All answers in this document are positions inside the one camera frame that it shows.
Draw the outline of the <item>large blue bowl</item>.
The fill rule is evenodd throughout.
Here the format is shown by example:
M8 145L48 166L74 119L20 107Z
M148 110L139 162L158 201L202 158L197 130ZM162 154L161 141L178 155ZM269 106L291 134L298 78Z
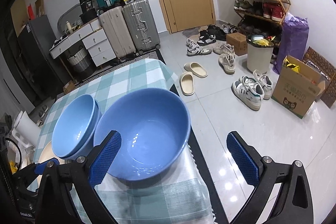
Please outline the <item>large blue bowl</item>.
M190 136L190 114L183 100L161 88L144 88L119 98L104 112L94 132L99 145L112 130L121 134L119 152L108 174L140 181L167 170Z

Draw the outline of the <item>white electric kettle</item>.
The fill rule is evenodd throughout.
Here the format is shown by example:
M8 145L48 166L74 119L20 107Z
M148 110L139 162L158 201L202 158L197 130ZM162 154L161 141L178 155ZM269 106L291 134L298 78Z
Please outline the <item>white electric kettle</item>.
M25 148L36 148L41 129L28 116L26 111L20 111L13 124L12 136Z

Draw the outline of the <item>beige slipper right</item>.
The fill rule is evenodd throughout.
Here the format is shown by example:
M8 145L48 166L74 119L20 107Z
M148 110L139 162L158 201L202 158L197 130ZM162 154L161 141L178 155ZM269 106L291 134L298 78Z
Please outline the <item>beige slipper right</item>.
M184 65L184 69L188 72L191 72L193 75L199 78L207 77L207 71L197 62L190 62Z

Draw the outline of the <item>open cardboard box green print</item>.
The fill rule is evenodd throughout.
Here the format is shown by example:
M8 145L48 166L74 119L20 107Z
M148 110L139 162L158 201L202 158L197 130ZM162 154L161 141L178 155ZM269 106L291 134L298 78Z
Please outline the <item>open cardboard box green print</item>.
M325 81L318 71L288 55L282 62L272 99L298 118L303 118L324 90Z

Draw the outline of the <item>black bag on desk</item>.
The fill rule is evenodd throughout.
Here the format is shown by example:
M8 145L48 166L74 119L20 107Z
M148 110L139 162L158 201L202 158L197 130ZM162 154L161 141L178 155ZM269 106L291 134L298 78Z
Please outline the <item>black bag on desk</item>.
M91 20L97 18L97 12L93 6L92 0L79 0L79 3L82 10L80 19L83 22L83 24L87 24Z

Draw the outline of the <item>black refrigerator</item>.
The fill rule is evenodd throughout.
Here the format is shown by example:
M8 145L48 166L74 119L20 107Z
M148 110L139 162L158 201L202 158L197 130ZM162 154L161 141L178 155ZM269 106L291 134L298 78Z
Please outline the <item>black refrigerator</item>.
M46 15L29 21L18 36L29 70L29 80L43 98L56 97L71 80L61 59L54 59L50 54L55 40L56 36Z

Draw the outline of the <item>brown cardboard box by rack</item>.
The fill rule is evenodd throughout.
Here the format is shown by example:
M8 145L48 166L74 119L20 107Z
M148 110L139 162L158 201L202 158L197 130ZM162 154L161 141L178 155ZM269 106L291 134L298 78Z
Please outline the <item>brown cardboard box by rack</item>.
M227 34L226 42L234 47L236 55L242 56L247 54L247 40L245 35L239 32Z

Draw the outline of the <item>purple bag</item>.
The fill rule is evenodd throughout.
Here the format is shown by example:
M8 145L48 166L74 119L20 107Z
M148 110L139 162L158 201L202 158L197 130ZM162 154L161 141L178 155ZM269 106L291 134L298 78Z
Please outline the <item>purple bag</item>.
M282 62L288 55L301 60L309 37L307 18L300 18L287 13L282 25L281 41L273 71L278 75L282 70Z

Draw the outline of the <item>blue bowl back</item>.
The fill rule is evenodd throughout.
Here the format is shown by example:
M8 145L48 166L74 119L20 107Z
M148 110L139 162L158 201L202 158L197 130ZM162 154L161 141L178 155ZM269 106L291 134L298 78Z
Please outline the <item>blue bowl back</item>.
M75 98L66 107L52 134L52 150L57 157L69 157L82 147L91 134L96 111L96 101L89 94Z

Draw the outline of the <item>beige slipper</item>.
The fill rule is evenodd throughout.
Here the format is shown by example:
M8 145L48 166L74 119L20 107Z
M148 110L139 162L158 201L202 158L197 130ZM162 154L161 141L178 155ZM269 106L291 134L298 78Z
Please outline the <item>beige slipper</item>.
M194 78L191 72L184 72L179 77L179 84L182 93L185 96L191 96L194 94Z
M190 62L184 65L184 69L188 72L191 72L193 75L199 78L207 77L207 71L197 62Z

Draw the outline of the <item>woven laundry basket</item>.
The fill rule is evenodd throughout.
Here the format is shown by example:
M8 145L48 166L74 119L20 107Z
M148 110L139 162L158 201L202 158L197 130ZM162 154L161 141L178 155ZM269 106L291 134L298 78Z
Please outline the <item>woven laundry basket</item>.
M75 46L66 50L66 59L80 80L90 77L96 70L88 50L83 46Z

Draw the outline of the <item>small cardboard box on floor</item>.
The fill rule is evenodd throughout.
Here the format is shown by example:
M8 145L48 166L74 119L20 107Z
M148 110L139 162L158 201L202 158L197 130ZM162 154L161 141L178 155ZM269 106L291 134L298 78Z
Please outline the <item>small cardboard box on floor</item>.
M66 83L63 87L63 93L68 94L75 89L75 84L72 80Z

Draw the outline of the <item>white green sneaker pair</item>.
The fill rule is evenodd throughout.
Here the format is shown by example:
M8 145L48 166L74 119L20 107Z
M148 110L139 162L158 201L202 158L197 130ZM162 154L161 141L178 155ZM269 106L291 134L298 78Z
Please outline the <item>white green sneaker pair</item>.
M253 111L259 111L263 100L273 93L273 82L265 73L253 71L253 76L242 76L231 85L233 94Z

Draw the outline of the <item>silver suitcase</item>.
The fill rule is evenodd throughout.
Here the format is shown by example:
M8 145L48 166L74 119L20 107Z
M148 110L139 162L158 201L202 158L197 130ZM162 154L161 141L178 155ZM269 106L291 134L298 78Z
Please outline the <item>silver suitcase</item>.
M148 0L136 0L122 8L123 17L140 55L160 49L160 39Z

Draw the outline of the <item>beige suitcase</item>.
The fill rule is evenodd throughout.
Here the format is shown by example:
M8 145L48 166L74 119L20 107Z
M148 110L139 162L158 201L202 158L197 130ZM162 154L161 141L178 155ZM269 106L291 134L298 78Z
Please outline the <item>beige suitcase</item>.
M135 55L136 49L122 13L122 7L112 8L99 15L112 49L118 59Z

